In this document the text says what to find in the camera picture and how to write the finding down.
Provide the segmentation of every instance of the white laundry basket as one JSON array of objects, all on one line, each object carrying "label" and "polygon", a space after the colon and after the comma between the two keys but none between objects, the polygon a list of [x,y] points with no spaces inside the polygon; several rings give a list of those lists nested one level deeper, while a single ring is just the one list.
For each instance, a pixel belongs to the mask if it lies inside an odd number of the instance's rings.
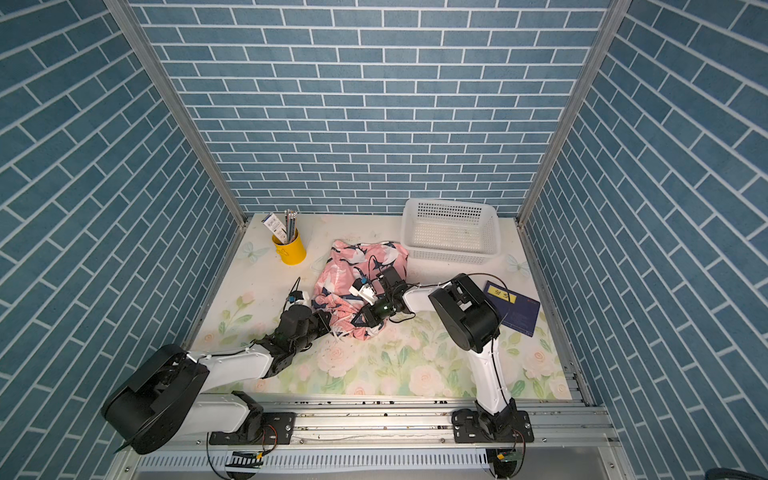
[{"label": "white laundry basket", "polygon": [[400,230],[413,258],[485,263],[502,251],[496,209],[490,205],[412,198]]}]

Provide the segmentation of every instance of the white table surface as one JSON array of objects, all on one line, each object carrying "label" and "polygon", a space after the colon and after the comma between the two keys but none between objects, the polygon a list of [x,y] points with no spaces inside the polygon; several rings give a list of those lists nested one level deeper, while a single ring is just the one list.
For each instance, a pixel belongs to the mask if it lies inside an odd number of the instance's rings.
[{"label": "white table surface", "polygon": [[[298,226],[306,259],[287,266],[260,220],[256,218],[248,227],[193,349],[234,349],[274,331],[291,285],[301,276],[301,290],[312,293],[334,240],[375,243],[398,241],[400,237],[400,217],[301,214]],[[437,283],[462,272],[493,273],[504,279],[510,290],[538,300],[515,221],[500,219],[500,227],[499,257],[482,265],[409,258],[406,280]],[[481,288],[486,280],[492,280],[483,276],[472,279]],[[505,381],[516,399],[571,399],[543,310],[539,311],[533,337],[502,326],[500,341]],[[388,323],[379,335],[365,341],[326,335],[310,350],[297,354],[293,364],[279,375],[238,382],[217,391],[472,397],[476,390],[464,355],[437,315],[422,312],[400,324]]]}]

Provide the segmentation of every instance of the pink floral cloth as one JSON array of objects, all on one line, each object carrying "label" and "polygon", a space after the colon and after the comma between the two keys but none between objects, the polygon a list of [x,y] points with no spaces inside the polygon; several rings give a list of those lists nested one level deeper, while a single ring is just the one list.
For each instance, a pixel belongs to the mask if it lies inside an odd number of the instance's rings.
[{"label": "pink floral cloth", "polygon": [[[336,240],[331,246],[331,257],[315,283],[313,306],[331,313],[334,330],[365,340],[369,338],[368,329],[352,324],[365,300],[352,295],[349,288],[361,277],[376,278],[379,269],[384,270],[388,266],[395,267],[400,277],[406,278],[407,260],[408,250],[397,242],[348,245]],[[379,282],[375,282],[374,286],[376,292],[381,293]]]}]

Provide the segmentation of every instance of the metal vent grille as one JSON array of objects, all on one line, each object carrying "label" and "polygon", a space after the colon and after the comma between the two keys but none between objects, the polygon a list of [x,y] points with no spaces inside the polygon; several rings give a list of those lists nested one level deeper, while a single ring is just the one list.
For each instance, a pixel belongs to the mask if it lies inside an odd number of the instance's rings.
[{"label": "metal vent grille", "polygon": [[[212,451],[210,459],[217,470],[230,461],[229,451]],[[264,457],[260,471],[270,473],[350,472],[358,470],[419,470],[483,468],[484,449],[286,449]],[[210,469],[205,452],[158,451],[139,461],[140,472],[200,472]],[[249,469],[228,468],[231,472]]]}]

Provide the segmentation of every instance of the brick wall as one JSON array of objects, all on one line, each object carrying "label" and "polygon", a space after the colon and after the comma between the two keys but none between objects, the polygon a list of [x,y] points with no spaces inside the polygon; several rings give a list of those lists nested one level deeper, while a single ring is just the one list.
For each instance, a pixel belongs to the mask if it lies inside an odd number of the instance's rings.
[{"label": "brick wall", "polygon": [[99,407],[233,229],[101,0],[0,2],[0,478],[107,471]]},{"label": "brick wall", "polygon": [[257,3],[131,3],[246,211],[513,216],[608,0]]},{"label": "brick wall", "polygon": [[531,219],[638,478],[768,472],[767,25],[634,0]]}]

